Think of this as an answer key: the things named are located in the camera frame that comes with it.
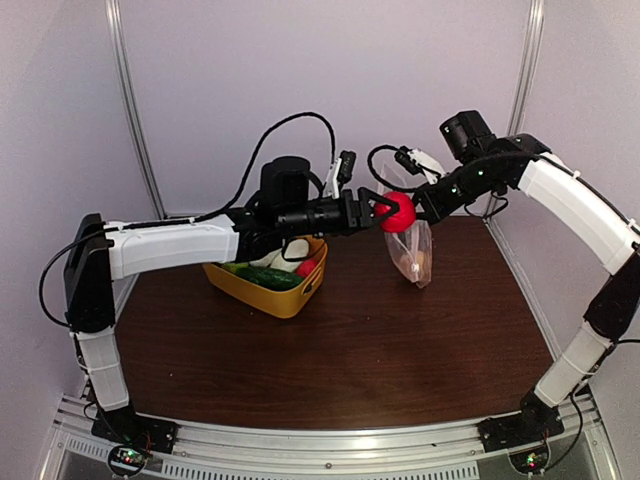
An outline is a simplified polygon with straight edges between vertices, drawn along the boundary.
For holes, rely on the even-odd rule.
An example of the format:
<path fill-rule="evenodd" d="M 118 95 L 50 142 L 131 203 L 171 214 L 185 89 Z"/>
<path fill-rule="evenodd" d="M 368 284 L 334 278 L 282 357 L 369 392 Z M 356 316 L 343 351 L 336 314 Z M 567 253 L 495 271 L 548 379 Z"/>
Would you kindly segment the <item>large red tomato toy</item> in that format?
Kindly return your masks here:
<path fill-rule="evenodd" d="M 374 206 L 375 218 L 385 233 L 401 233 L 416 221 L 416 209 L 410 197 L 401 192 L 387 192 L 383 195 L 386 203 Z"/>

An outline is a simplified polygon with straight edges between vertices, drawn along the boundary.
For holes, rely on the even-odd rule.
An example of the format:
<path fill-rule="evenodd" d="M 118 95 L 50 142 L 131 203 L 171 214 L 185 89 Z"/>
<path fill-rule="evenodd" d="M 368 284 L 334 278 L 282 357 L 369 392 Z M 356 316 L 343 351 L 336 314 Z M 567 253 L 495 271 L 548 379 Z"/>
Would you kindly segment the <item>clear zip top bag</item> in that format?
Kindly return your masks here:
<path fill-rule="evenodd" d="M 380 169 L 380 175 L 389 183 L 409 188 L 417 186 L 422 176 L 411 176 L 397 164 L 384 161 Z M 417 220 L 409 229 L 401 233 L 385 233 L 385 243 L 391 261 L 399 270 L 400 259 L 405 254 L 415 254 L 422 251 L 431 258 L 432 265 L 432 232 L 427 222 Z"/>

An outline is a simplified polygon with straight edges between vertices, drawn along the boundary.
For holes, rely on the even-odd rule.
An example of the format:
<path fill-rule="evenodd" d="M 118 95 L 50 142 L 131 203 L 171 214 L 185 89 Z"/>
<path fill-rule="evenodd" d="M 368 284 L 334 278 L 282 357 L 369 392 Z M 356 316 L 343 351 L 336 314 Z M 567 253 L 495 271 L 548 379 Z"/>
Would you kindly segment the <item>yellow cauliflower toy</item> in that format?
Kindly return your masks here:
<path fill-rule="evenodd" d="M 415 254 L 405 253 L 400 259 L 399 270 L 410 283 L 418 288 L 424 288 L 431 282 L 431 258 L 422 251 Z"/>

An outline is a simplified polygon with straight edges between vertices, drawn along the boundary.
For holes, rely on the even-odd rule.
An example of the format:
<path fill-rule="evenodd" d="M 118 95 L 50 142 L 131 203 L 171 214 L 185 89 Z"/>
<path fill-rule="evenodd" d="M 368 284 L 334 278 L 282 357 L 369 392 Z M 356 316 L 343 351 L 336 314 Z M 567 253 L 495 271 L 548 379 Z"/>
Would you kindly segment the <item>white cabbage toy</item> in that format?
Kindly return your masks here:
<path fill-rule="evenodd" d="M 292 273 L 307 259 L 309 252 L 310 245 L 307 240 L 295 239 L 283 248 L 274 250 L 258 260 L 251 261 L 249 265 Z"/>

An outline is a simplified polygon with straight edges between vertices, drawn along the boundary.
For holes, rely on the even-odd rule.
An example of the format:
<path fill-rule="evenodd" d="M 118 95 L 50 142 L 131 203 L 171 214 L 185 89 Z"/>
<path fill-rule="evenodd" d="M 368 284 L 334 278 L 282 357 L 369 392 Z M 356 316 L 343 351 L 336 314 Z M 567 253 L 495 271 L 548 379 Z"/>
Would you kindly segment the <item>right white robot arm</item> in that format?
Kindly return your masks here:
<path fill-rule="evenodd" d="M 595 374 L 639 309 L 639 228 L 536 137 L 498 136 L 476 110 L 461 111 L 439 131 L 458 165 L 445 171 L 425 152 L 404 147 L 409 167 L 424 175 L 413 201 L 435 225 L 479 197 L 521 194 L 546 210 L 580 253 L 601 268 L 604 283 L 563 351 L 525 394 L 512 430 L 535 440 L 557 417 L 560 403 Z"/>

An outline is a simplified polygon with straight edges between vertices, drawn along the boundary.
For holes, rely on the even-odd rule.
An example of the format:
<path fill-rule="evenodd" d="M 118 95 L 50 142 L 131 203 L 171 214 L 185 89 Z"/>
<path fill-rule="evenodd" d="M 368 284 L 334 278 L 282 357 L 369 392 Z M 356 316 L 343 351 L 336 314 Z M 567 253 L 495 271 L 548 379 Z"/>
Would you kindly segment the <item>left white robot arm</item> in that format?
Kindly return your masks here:
<path fill-rule="evenodd" d="M 157 222 L 105 222 L 86 215 L 63 270 L 65 318 L 79 348 L 106 429 L 123 444 L 144 424 L 127 407 L 129 392 L 115 339 L 115 280 L 202 263 L 253 261 L 300 236 L 350 235 L 379 224 L 376 203 L 396 202 L 361 187 L 351 191 L 333 168 L 322 183 L 307 160 L 279 157 L 263 166 L 257 191 L 242 207 Z"/>

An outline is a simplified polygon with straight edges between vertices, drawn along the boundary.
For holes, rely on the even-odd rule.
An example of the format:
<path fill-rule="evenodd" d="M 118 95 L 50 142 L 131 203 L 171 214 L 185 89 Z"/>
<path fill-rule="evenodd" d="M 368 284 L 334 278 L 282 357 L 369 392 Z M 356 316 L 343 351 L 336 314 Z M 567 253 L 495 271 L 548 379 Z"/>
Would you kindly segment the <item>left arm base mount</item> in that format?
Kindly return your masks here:
<path fill-rule="evenodd" d="M 171 454 L 178 425 L 127 412 L 98 410 L 93 420 L 93 436 L 114 443 L 107 453 L 106 465 L 116 477 L 140 474 L 155 454 Z"/>

